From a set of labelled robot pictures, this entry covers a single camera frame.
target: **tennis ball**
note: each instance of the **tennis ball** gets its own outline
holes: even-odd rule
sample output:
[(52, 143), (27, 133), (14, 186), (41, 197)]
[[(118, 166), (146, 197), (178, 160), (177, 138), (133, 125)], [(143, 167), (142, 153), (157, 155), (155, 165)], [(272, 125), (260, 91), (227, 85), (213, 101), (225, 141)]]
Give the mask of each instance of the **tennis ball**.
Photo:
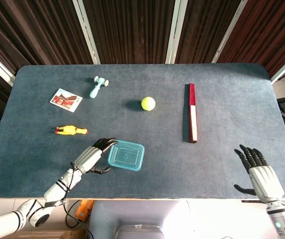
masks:
[(156, 101), (152, 97), (145, 97), (142, 100), (142, 108), (145, 111), (151, 111), (156, 106)]

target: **toy hammer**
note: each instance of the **toy hammer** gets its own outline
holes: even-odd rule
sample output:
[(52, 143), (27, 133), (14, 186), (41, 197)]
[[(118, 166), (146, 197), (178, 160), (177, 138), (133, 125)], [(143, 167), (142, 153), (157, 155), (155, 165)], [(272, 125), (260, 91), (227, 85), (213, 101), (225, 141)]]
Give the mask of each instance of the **toy hammer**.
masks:
[(107, 86), (109, 84), (108, 80), (105, 80), (104, 78), (98, 77), (98, 76), (95, 76), (94, 82), (97, 82), (97, 85), (95, 86), (95, 88), (89, 94), (90, 98), (95, 98), (96, 97), (99, 89), (101, 88), (101, 85)]

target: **robotic arm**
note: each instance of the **robotic arm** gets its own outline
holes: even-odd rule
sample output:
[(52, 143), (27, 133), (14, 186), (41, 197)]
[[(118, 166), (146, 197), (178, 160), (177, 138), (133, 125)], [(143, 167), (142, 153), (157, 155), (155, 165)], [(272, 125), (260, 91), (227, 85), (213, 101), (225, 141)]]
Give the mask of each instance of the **robotic arm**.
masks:
[(67, 193), (81, 180), (81, 176), (88, 172), (104, 174), (110, 167), (98, 169), (96, 162), (112, 145), (115, 138), (99, 139), (93, 146), (88, 147), (76, 160), (71, 163), (72, 168), (60, 177), (44, 194), (46, 203), (42, 206), (36, 199), (24, 202), (16, 211), (0, 216), (0, 238), (21, 230), (26, 221), (33, 227), (39, 227), (46, 222), (54, 207), (65, 204)]
[(234, 187), (241, 193), (256, 195), (267, 204), (269, 215), (279, 239), (285, 239), (285, 204), (281, 202), (284, 195), (283, 188), (271, 166), (257, 149), (250, 149), (240, 145), (244, 154), (235, 149), (246, 169), (253, 189), (244, 189), (235, 184)]

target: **blue plastic box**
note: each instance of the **blue plastic box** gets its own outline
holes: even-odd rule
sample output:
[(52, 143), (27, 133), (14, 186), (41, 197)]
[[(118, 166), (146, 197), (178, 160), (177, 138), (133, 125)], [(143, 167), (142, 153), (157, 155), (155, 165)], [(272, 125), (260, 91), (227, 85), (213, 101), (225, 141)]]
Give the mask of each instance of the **blue plastic box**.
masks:
[(111, 148), (108, 163), (114, 167), (140, 171), (143, 163), (144, 146), (122, 140), (117, 141), (118, 143)]

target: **postcard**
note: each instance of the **postcard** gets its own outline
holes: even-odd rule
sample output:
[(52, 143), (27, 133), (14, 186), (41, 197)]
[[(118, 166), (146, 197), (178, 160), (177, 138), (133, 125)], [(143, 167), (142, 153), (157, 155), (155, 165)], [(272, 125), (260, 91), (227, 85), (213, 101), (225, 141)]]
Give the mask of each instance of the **postcard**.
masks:
[(72, 94), (63, 89), (59, 89), (54, 97), (51, 99), (50, 103), (66, 109), (68, 111), (74, 112), (78, 107), (79, 103), (82, 101), (82, 97)]

